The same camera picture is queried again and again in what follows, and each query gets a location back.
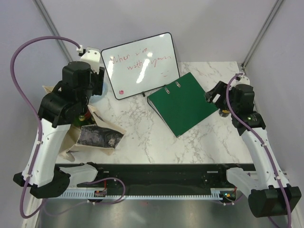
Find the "black yellow label can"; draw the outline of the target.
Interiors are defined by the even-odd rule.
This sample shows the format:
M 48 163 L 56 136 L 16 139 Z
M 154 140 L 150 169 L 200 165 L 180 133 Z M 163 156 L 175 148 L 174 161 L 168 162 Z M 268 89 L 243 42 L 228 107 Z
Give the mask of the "black yellow label can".
M 229 110 L 219 110 L 219 115 L 221 116 L 221 117 L 228 117 L 229 116 L 229 114 L 230 114 L 230 111 Z

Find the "green Perrier bottle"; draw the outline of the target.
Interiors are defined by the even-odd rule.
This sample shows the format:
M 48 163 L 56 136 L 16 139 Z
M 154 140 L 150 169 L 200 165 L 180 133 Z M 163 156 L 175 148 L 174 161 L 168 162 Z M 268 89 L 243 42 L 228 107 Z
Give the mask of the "green Perrier bottle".
M 77 116 L 74 121 L 72 122 L 72 125 L 78 128 L 81 128 L 82 126 L 91 125 L 91 116 L 90 115 L 80 115 Z

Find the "beige canvas tote bag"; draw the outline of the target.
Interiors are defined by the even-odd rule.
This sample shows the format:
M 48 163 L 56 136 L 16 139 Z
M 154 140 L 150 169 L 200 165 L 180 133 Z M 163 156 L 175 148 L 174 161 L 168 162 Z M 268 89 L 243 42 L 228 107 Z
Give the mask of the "beige canvas tote bag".
M 59 157 L 73 162 L 76 152 L 103 152 L 110 155 L 126 134 L 126 130 L 109 122 L 101 116 L 99 110 L 88 105 L 85 121 L 72 124 L 59 149 Z

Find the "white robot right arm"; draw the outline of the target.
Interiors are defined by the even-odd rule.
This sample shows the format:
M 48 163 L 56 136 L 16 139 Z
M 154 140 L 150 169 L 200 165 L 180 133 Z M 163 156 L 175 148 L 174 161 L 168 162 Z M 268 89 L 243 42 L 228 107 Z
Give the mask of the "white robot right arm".
M 249 208 L 256 218 L 291 216 L 302 194 L 298 187 L 290 185 L 280 169 L 271 146 L 264 120 L 254 110 L 255 92 L 246 84 L 230 86 L 222 81 L 205 94 L 206 101 L 220 110 L 230 111 L 233 126 L 247 146 L 257 180 L 242 168 L 230 168 L 218 174 L 218 183 L 223 187 L 235 185 L 248 200 Z

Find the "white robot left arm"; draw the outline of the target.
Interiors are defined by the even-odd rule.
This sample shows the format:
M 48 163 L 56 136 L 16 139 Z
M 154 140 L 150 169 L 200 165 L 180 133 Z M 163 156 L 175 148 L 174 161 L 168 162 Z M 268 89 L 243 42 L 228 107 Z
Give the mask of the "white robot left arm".
M 102 94 L 104 74 L 101 66 L 92 70 L 89 63 L 70 62 L 62 69 L 62 80 L 42 98 L 38 141 L 24 171 L 13 177 L 19 186 L 29 187 L 35 198 L 56 198 L 69 186 L 84 182 L 94 187 L 103 184 L 104 175 L 92 163 L 65 168 L 59 167 L 56 160 L 71 125 L 88 112 L 91 96 Z

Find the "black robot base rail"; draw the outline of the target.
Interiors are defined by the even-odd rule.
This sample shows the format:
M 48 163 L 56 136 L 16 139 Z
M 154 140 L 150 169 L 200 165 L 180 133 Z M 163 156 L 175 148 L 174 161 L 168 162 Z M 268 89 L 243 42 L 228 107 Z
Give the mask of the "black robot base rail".
M 255 171 L 253 164 L 96 164 L 98 183 L 113 194 L 208 194 L 212 188 L 232 189 L 229 168 Z

